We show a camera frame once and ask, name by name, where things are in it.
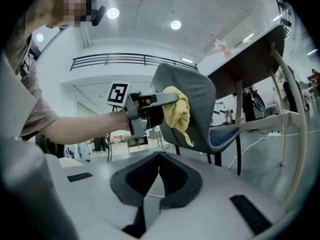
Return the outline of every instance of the fluorescent light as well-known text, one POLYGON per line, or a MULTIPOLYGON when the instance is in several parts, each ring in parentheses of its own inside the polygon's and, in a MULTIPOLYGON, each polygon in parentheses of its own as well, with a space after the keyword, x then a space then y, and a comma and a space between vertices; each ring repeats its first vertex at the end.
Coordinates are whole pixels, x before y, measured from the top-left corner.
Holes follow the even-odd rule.
POLYGON ((38 34, 36 34, 35 39, 37 40, 37 42, 42 43, 44 41, 45 37, 42 33, 38 33, 38 34))
POLYGON ((250 37, 252 37, 254 34, 252 33, 251 35, 249 35, 246 39, 243 40, 243 42, 247 41, 250 37))
POLYGON ((106 15, 109 19, 115 19, 119 16, 120 12, 117 8, 110 8, 106 11, 106 15))
POLYGON ((182 58, 182 60, 184 62, 188 62, 188 63, 194 63, 191 59, 187 59, 187 58, 182 58))
POLYGON ((171 28, 173 30, 178 30, 181 28, 181 22, 179 20, 174 20, 171 22, 171 28))
POLYGON ((311 54, 314 54, 315 52, 317 52, 318 51, 318 49, 314 49, 314 50, 312 50, 312 51, 310 51, 309 53, 307 53, 306 55, 311 55, 311 54))
POLYGON ((273 21, 275 22, 276 20, 280 19, 280 17, 282 17, 282 14, 279 15, 279 16, 277 16, 277 17, 275 17, 275 18, 273 19, 273 21))

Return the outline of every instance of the chair leg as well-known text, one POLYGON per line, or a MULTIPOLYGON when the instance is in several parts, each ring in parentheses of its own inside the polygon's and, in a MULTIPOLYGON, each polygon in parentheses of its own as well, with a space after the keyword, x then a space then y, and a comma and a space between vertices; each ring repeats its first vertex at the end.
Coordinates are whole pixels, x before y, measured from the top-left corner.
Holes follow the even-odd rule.
POLYGON ((236 153, 237 153, 237 160, 238 160, 237 173, 240 176, 240 173, 241 173, 241 142, 240 142, 240 135, 238 135, 236 137, 235 142, 236 142, 236 153))
POLYGON ((177 154, 177 155, 180 155, 180 148, 179 148, 179 146, 177 146, 177 145, 174 145, 175 146, 175 153, 177 154))
POLYGON ((214 163, 216 166, 219 166, 219 167, 222 166, 221 153, 214 154, 214 163))
POLYGON ((209 153, 206 153, 206 157, 208 158, 208 163, 211 165, 211 157, 210 157, 210 154, 209 153))

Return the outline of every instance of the power strip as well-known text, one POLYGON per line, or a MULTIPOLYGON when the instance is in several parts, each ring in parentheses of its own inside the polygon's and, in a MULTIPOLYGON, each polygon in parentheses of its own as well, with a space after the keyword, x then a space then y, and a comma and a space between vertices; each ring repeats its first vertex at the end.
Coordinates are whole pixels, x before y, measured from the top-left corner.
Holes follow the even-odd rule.
POLYGON ((281 133, 273 131, 273 132, 269 132, 268 136, 270 136, 270 137, 278 137, 278 136, 281 136, 281 133))

